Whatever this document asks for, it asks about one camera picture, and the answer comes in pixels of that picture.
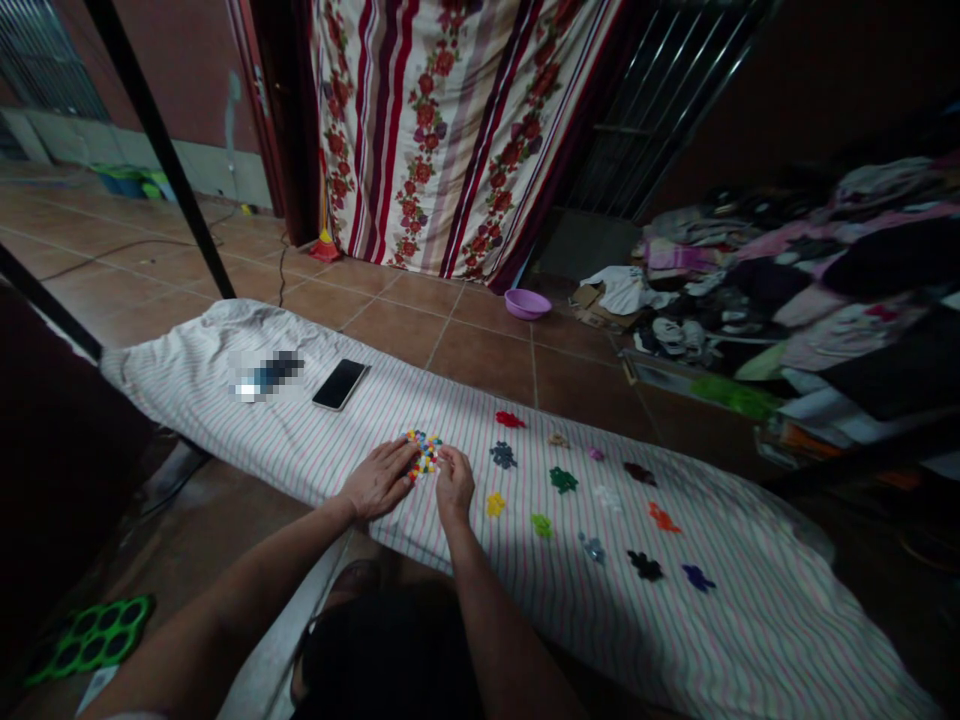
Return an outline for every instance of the person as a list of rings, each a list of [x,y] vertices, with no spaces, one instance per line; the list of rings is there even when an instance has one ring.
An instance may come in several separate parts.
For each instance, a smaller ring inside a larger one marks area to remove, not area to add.
[[[374,448],[337,495],[243,555],[144,642],[81,720],[216,717],[247,656],[330,544],[410,492],[404,471],[417,452],[405,438]],[[297,720],[586,717],[470,528],[470,461],[445,445],[439,467],[455,596],[421,586],[377,592],[369,566],[348,567],[331,599],[350,599],[328,602],[297,649]]]

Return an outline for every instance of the hand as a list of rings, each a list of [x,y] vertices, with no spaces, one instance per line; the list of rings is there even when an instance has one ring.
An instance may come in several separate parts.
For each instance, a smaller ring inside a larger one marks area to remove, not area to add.
[[[470,500],[475,484],[470,460],[450,445],[440,448],[440,475],[437,477],[437,510],[440,523],[470,522]]]
[[[375,447],[350,473],[339,495],[352,504],[360,520],[386,515],[407,496],[413,484],[400,474],[420,452],[415,443],[400,438]]]

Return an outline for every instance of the puzzle piece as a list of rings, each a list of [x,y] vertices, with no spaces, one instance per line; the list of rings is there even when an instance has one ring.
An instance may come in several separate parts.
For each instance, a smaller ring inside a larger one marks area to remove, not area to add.
[[[594,562],[603,565],[607,559],[607,553],[600,544],[600,538],[590,538],[587,540],[587,536],[583,533],[579,533],[577,538],[579,538],[580,544],[583,545],[583,549],[587,551],[587,555],[589,555]]]
[[[500,493],[494,493],[487,498],[487,515],[490,517],[500,517],[500,513],[507,507],[506,501]]]
[[[557,490],[560,491],[561,495],[568,490],[575,491],[577,489],[577,485],[580,484],[573,475],[568,473],[566,470],[561,470],[558,467],[555,467],[550,471],[550,482],[557,487]]]
[[[513,459],[513,448],[503,441],[490,448],[490,454],[493,455],[493,461],[504,470],[517,466],[517,461]]]
[[[551,433],[550,437],[547,438],[547,445],[556,445],[557,447],[565,448],[570,447],[570,443],[560,433]]]
[[[424,473],[437,471],[437,453],[443,441],[437,435],[427,437],[422,430],[411,430],[407,433],[407,438],[420,448],[420,454],[414,457],[407,467],[407,477],[411,483],[416,484],[417,478]]]
[[[637,569],[638,574],[644,580],[656,582],[663,577],[663,570],[660,567],[660,563],[655,560],[650,560],[646,553],[640,553],[638,555],[633,550],[627,550],[627,555],[630,556],[630,564]]]
[[[605,485],[596,485],[593,488],[593,494],[607,510],[611,512],[620,512],[623,510],[620,495],[616,490],[608,488]]]
[[[526,424],[513,413],[500,410],[497,413],[497,422],[507,427],[526,427]]]
[[[657,481],[653,479],[653,473],[646,468],[640,467],[636,463],[625,462],[623,464],[623,469],[630,473],[630,477],[637,482],[642,482],[644,485],[653,485],[654,487],[657,487]]]
[[[700,592],[710,592],[710,588],[717,584],[712,580],[707,580],[703,575],[703,570],[696,565],[682,565],[683,571],[687,574],[687,580]]]
[[[683,532],[673,524],[673,520],[656,503],[650,503],[650,517],[657,521],[657,527],[666,532]]]
[[[553,524],[546,515],[533,514],[530,516],[530,522],[533,523],[533,531],[540,537],[548,540],[553,537]]]

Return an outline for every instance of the striped mattress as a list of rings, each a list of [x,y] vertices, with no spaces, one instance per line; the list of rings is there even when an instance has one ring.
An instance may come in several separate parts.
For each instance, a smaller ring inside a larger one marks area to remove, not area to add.
[[[232,351],[295,350],[302,385],[274,402],[231,396]],[[342,358],[371,366],[346,408],[309,401]],[[534,626],[640,697],[692,717],[936,717],[884,634],[830,569],[822,533],[761,488],[663,448],[564,420],[414,368],[294,313],[224,300],[167,335],[105,351],[107,379],[153,420],[279,490],[317,504],[374,445],[411,429],[471,458],[471,523]],[[495,420],[514,413],[525,428]],[[569,448],[547,443],[560,433]],[[516,467],[493,462],[497,442]],[[590,457],[596,448],[603,460]],[[636,463],[656,487],[624,470]],[[560,494],[549,471],[579,482]],[[433,476],[374,539],[451,572]],[[505,507],[489,516],[488,496]],[[681,532],[661,529],[650,503]],[[550,519],[553,537],[531,515]],[[597,538],[596,562],[578,539]],[[628,551],[660,563],[645,580]],[[715,587],[688,579],[696,566]]]

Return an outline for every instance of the orange puzzle piece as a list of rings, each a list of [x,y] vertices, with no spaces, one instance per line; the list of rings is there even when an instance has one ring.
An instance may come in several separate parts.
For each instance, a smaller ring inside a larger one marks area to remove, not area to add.
[[[673,524],[673,520],[656,503],[650,503],[650,517],[657,521],[657,527],[667,532],[683,532]]]

